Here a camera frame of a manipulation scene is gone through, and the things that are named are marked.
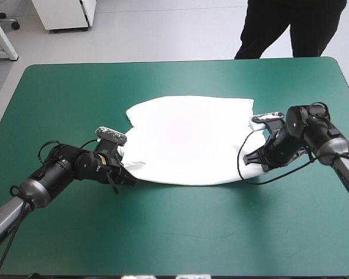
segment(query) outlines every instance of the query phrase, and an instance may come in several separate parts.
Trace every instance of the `white floor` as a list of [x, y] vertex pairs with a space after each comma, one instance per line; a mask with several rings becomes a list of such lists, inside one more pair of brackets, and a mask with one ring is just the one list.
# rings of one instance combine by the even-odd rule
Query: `white floor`
[[[0, 61], [0, 119], [29, 65], [233, 59], [246, 6], [247, 0], [98, 0], [91, 30], [52, 34], [30, 0], [7, 0], [2, 10], [21, 28], [4, 28], [20, 58]], [[323, 55], [337, 59], [349, 83], [349, 3]], [[263, 54], [276, 57], [291, 57], [287, 31]]]

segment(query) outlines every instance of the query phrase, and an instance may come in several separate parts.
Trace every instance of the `white towel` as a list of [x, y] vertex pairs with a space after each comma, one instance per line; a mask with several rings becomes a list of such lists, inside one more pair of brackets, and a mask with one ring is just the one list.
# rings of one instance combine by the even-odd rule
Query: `white towel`
[[[178, 185], [214, 185], [240, 180], [237, 154], [251, 132], [252, 99], [166, 96], [127, 111], [133, 126], [118, 151], [136, 178]], [[265, 143], [262, 132], [249, 137], [240, 156], [244, 178], [263, 173], [245, 166], [243, 155]]]

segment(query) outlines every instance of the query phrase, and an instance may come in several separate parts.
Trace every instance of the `green tabletop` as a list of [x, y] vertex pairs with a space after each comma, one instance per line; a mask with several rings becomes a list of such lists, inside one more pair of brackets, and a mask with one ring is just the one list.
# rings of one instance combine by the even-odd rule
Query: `green tabletop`
[[[349, 87], [331, 58], [35, 65], [0, 123], [0, 206], [40, 166], [44, 142], [80, 146], [99, 126], [126, 132], [128, 108], [167, 95], [253, 98], [255, 113], [321, 101], [349, 139]], [[349, 275], [349, 195], [319, 163], [264, 186], [140, 181], [115, 195], [75, 181], [23, 222], [2, 269], [35, 271]]]

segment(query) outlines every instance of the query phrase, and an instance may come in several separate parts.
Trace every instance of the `caster wheel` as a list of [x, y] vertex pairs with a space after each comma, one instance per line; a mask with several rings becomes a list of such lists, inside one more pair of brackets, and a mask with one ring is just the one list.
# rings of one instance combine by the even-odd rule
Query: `caster wheel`
[[12, 28], [13, 28], [14, 30], [18, 30], [18, 29], [20, 28], [19, 23], [18, 23], [18, 22], [13, 22], [13, 23], [12, 23]]
[[0, 19], [5, 19], [6, 18], [6, 13], [0, 13]]

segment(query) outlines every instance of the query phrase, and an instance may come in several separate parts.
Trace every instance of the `black pants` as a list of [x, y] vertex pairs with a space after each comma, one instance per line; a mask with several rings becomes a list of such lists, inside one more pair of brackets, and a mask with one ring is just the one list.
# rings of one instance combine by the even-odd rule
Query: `black pants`
[[248, 0], [242, 46], [235, 59], [260, 58], [289, 25], [294, 57], [321, 56], [337, 30], [346, 3], [328, 0], [326, 5], [299, 8], [274, 0]]

